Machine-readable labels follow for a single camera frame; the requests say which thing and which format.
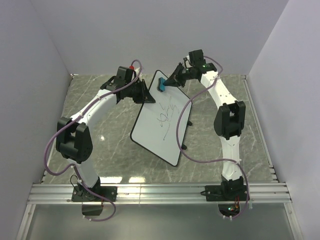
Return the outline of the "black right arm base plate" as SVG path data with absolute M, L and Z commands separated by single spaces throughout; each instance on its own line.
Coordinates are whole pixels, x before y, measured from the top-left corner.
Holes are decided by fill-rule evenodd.
M 234 202 L 236 200 L 245 201 L 248 190 L 245 185 L 240 187 L 226 185 L 206 185 L 200 192 L 205 196 L 207 202 Z

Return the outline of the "white whiteboard black frame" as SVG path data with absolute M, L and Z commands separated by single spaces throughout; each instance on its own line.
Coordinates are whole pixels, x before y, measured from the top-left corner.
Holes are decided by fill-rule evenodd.
M 190 98 L 178 87 L 158 91 L 159 78 L 167 79 L 167 76 L 160 70 L 155 72 L 149 92 L 156 103 L 141 106 L 130 139 L 175 167 L 181 154 L 176 139 L 177 123 Z

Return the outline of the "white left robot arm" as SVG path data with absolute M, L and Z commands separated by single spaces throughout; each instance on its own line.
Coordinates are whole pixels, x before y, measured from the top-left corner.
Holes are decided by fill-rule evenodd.
M 70 118 L 61 117 L 57 123 L 55 148 L 74 168 L 78 189 L 89 201 L 96 201 L 102 195 L 100 177 L 90 161 L 91 128 L 125 98 L 131 98 L 136 104 L 156 103 L 145 80 L 139 78 L 133 66 L 120 66 L 89 103 Z

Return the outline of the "aluminium front rail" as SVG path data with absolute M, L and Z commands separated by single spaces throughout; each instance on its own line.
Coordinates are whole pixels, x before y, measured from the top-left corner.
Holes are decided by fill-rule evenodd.
M 201 195 L 206 183 L 168 184 L 116 184 L 116 205 L 173 205 L 209 204 Z M 34 184 L 29 193 L 28 205 L 98 205 L 98 202 L 74 202 L 73 187 L 69 184 Z M 253 204 L 291 203 L 292 199 L 285 183 L 251 183 L 250 202 Z

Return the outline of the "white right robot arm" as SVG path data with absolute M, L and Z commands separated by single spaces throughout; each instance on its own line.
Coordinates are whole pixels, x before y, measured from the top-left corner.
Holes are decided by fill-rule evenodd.
M 237 100 L 220 78 L 223 67 L 204 56 L 201 49 L 189 52 L 167 80 L 158 82 L 158 90 L 165 87 L 184 87 L 188 80 L 198 80 L 209 93 L 217 107 L 213 122 L 215 133 L 222 145 L 223 169 L 221 185 L 212 195 L 233 200 L 247 189 L 240 167 L 240 139 L 245 125 L 246 105 Z

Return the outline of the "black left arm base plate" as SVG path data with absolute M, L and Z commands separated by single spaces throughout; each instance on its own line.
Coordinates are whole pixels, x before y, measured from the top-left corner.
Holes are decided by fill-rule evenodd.
M 82 185 L 77 185 L 73 188 L 71 201 L 75 203 L 82 202 L 100 202 L 105 199 L 115 202 L 117 198 L 118 188 L 116 186 L 100 186 L 95 189 L 94 194 L 86 190 Z

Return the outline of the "blue whiteboard eraser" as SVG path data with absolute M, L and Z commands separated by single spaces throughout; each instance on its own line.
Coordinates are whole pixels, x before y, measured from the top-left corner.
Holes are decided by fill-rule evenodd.
M 165 91 L 165 81 L 166 80 L 163 77 L 158 78 L 157 90 L 161 93 Z

